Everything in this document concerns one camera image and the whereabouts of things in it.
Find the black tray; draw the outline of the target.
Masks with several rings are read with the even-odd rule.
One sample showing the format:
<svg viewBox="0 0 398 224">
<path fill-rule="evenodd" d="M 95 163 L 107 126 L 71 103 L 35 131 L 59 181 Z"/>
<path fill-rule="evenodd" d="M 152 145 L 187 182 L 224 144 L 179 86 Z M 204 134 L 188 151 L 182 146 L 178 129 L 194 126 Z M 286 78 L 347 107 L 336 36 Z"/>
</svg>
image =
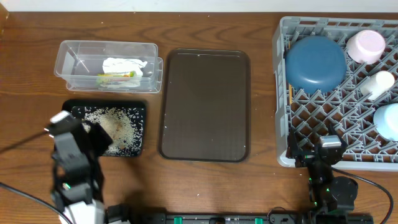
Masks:
<svg viewBox="0 0 398 224">
<path fill-rule="evenodd" d="M 94 99 L 70 99 L 63 103 L 62 109 L 71 113 L 71 110 L 74 106 L 100 106 L 100 107 L 108 106 L 108 107 L 127 107 L 127 108 L 138 107 L 138 108 L 144 108 L 146 110 L 145 104 L 141 101 L 94 100 Z"/>
</svg>

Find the clear plastic bin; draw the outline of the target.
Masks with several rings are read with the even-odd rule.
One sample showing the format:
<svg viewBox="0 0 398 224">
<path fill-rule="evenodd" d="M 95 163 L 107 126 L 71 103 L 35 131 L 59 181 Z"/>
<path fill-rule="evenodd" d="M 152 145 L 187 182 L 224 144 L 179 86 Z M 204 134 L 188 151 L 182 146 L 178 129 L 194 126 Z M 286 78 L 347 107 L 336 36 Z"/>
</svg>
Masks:
<svg viewBox="0 0 398 224">
<path fill-rule="evenodd" d="M 140 59 L 155 62 L 158 47 L 153 43 L 95 40 L 65 40 L 60 44 L 54 75 L 65 81 L 76 76 L 97 76 L 103 73 L 107 58 Z"/>
</svg>

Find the large blue plate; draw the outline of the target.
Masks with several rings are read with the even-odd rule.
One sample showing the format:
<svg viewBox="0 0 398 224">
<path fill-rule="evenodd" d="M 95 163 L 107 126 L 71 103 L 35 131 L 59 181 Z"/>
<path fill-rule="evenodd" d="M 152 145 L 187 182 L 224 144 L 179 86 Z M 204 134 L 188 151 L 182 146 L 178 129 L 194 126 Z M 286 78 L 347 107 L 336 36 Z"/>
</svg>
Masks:
<svg viewBox="0 0 398 224">
<path fill-rule="evenodd" d="M 343 49 L 327 37 L 306 37 L 285 55 L 287 82 L 308 94 L 332 91 L 345 79 L 346 71 Z"/>
</svg>

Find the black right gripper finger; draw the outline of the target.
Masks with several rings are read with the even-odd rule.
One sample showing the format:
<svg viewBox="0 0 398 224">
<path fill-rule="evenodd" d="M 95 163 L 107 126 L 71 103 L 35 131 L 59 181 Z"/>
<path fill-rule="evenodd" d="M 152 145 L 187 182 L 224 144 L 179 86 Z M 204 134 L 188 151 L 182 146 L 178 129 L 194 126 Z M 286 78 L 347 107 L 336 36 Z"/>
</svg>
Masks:
<svg viewBox="0 0 398 224">
<path fill-rule="evenodd" d="M 346 149 L 347 148 L 347 143 L 343 140 L 343 138 L 336 132 L 336 130 L 333 128 L 333 125 L 330 123 L 329 124 L 329 135 L 330 136 L 335 136 L 340 140 L 340 148 Z"/>
<path fill-rule="evenodd" d="M 290 130 L 289 137 L 289 158 L 295 159 L 295 167 L 303 167 L 303 151 L 299 148 L 299 144 L 297 142 L 297 138 L 295 136 L 295 131 Z"/>
</svg>

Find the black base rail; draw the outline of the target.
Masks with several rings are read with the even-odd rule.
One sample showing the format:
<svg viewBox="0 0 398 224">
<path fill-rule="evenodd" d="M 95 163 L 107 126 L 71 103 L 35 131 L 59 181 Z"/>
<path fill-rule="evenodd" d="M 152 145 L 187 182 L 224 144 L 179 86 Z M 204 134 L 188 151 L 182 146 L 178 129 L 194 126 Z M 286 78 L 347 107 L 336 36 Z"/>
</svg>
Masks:
<svg viewBox="0 0 398 224">
<path fill-rule="evenodd" d="M 176 214 L 134 212 L 127 205 L 115 205 L 105 211 L 105 223 L 131 224 L 373 224 L 370 215 L 309 215 L 271 210 L 267 214 Z"/>
</svg>

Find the pile of rice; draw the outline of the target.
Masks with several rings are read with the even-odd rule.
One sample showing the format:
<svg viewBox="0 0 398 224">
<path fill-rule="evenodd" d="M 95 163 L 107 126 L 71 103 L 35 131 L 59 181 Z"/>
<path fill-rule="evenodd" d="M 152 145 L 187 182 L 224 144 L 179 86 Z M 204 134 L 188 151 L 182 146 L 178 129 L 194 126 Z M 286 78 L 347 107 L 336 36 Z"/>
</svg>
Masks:
<svg viewBox="0 0 398 224">
<path fill-rule="evenodd" d="M 136 157 L 141 153 L 146 110 L 138 107 L 74 106 L 71 114 L 99 124 L 113 143 L 104 156 Z"/>
</svg>

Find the wooden chopstick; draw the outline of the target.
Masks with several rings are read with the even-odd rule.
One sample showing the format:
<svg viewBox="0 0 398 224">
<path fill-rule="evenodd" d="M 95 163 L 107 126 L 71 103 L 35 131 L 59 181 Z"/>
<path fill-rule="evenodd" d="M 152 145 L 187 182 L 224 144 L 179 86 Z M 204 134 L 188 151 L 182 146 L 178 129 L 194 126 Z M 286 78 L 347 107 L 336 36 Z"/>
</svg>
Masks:
<svg viewBox="0 0 398 224">
<path fill-rule="evenodd" d="M 293 88 L 292 85 L 289 84 L 289 105 L 291 106 L 293 103 Z"/>
</svg>

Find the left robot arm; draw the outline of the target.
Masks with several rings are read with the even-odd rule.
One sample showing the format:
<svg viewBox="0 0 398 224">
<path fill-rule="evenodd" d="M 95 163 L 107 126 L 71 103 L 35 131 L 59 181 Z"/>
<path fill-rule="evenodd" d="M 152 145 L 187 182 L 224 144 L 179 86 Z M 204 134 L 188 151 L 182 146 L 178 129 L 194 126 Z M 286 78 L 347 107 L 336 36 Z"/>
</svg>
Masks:
<svg viewBox="0 0 398 224">
<path fill-rule="evenodd" d="M 50 123 L 44 129 L 55 143 L 53 205 L 10 185 L 1 183 L 1 187 L 51 209 L 62 223 L 132 223 L 128 206 L 104 207 L 104 175 L 98 158 L 113 140 L 100 125 L 88 125 L 89 131 L 81 121 Z"/>
</svg>

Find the dark brown serving tray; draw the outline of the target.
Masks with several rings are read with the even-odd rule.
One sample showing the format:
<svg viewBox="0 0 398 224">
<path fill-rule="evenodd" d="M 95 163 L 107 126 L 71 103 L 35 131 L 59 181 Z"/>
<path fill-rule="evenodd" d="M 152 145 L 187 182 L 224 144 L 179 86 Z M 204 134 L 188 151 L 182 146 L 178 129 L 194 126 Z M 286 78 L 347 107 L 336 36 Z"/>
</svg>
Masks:
<svg viewBox="0 0 398 224">
<path fill-rule="evenodd" d="M 171 51 L 164 80 L 160 155 L 181 161 L 245 160 L 251 140 L 250 75 L 250 59 L 242 51 Z"/>
</svg>

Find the white napkin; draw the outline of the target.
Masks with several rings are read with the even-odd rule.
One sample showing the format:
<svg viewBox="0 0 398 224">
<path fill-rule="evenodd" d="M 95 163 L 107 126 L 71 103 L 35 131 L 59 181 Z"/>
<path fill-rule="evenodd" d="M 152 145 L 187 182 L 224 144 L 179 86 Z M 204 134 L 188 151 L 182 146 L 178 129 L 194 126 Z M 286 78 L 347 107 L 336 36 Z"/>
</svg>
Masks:
<svg viewBox="0 0 398 224">
<path fill-rule="evenodd" d="M 135 71 L 136 75 L 126 82 L 109 83 L 99 85 L 105 88 L 136 88 L 141 85 L 141 79 L 144 75 L 143 69 L 148 64 L 147 61 L 140 59 L 107 58 L 103 62 L 103 73 L 118 73 Z"/>
</svg>

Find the cream white cup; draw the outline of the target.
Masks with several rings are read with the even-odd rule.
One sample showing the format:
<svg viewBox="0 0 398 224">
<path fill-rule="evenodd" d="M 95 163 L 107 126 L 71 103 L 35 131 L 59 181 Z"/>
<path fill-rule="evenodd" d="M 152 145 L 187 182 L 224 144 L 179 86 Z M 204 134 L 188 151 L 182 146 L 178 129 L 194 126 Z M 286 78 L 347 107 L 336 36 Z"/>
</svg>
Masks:
<svg viewBox="0 0 398 224">
<path fill-rule="evenodd" d="M 367 80 L 360 91 L 363 95 L 371 94 L 368 99 L 375 100 L 390 89 L 395 83 L 395 78 L 392 73 L 387 71 L 380 71 L 372 75 Z"/>
</svg>

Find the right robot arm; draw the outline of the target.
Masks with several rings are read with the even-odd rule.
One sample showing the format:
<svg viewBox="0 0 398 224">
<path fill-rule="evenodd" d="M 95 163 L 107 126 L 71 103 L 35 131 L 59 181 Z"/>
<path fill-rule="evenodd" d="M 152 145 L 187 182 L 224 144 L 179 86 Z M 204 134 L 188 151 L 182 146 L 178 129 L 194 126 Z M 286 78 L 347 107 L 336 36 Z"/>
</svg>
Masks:
<svg viewBox="0 0 398 224">
<path fill-rule="evenodd" d="M 308 170 L 309 197 L 314 204 L 309 211 L 297 215 L 295 223 L 373 223 L 370 215 L 350 214 L 358 196 L 358 180 L 379 188 L 387 195 L 389 209 L 381 222 L 388 221 L 394 209 L 394 199 L 386 188 L 333 167 L 342 160 L 348 144 L 332 125 L 328 127 L 328 135 L 320 137 L 311 151 L 299 148 L 294 128 L 290 129 L 288 140 L 295 167 Z"/>
</svg>

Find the green wrapper scrap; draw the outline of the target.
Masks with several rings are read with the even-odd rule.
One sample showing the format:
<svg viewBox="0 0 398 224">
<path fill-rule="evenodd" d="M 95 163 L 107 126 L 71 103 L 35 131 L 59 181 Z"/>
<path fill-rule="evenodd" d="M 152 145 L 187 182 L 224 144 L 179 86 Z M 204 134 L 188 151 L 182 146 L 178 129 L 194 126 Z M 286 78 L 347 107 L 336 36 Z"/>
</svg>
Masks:
<svg viewBox="0 0 398 224">
<path fill-rule="evenodd" d="M 99 73 L 97 74 L 97 85 L 107 85 L 109 83 L 130 81 L 136 75 L 135 71 L 118 73 Z"/>
</svg>

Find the light blue bowl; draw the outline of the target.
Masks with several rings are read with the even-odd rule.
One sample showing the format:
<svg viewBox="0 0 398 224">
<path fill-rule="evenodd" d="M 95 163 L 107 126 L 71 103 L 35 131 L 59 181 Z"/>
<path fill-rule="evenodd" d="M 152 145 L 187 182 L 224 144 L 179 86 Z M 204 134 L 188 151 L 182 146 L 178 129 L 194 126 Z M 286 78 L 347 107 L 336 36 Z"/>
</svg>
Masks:
<svg viewBox="0 0 398 224">
<path fill-rule="evenodd" d="M 373 123 L 384 139 L 397 141 L 397 113 L 397 103 L 382 106 L 374 113 Z"/>
</svg>

